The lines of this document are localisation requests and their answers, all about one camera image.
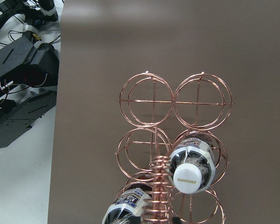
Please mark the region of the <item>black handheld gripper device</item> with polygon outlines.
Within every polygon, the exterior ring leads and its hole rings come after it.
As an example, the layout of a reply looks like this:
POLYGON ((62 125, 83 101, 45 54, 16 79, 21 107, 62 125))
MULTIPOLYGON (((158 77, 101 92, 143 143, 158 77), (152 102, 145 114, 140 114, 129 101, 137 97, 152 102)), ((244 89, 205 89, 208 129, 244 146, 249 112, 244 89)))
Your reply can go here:
POLYGON ((58 13, 53 0, 39 0, 38 10, 30 6, 26 0, 5 0, 0 3, 0 29, 16 14, 25 15, 22 35, 32 43, 40 41, 39 28, 46 22, 58 21, 58 13))

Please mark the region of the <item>tea bottle one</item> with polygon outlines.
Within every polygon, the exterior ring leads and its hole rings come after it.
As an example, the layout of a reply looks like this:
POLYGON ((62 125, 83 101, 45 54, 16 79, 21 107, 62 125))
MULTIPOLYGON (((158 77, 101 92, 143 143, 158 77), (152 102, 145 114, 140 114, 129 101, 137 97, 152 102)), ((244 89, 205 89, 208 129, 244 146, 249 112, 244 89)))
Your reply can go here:
POLYGON ((184 194, 206 190, 216 168, 211 140, 206 134, 190 133, 170 155, 170 180, 184 194))

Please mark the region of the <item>tea bottle three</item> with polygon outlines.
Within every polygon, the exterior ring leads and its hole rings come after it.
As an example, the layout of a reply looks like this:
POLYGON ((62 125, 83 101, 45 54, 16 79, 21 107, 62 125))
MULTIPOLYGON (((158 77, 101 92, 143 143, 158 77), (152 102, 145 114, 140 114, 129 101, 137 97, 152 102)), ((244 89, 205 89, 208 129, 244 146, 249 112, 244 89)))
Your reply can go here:
POLYGON ((136 182, 129 185, 106 211, 102 224, 140 224, 146 200, 151 199, 152 187, 136 182))

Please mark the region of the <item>copper wire bottle basket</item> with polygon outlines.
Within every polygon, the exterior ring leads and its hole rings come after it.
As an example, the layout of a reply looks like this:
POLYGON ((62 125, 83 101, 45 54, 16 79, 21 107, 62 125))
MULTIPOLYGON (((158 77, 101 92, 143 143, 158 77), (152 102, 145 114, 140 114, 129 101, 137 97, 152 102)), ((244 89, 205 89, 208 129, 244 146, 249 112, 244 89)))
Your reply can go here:
POLYGON ((141 182, 152 187, 141 224, 224 224, 226 215, 215 185, 229 160, 214 130, 227 120, 232 106, 226 82, 204 72, 185 78, 177 88, 150 72, 128 79, 119 94, 119 107, 132 129, 115 153, 127 181, 115 200, 129 185, 141 182), (206 190, 184 194, 170 180, 170 155, 192 132, 210 138, 216 172, 206 190))

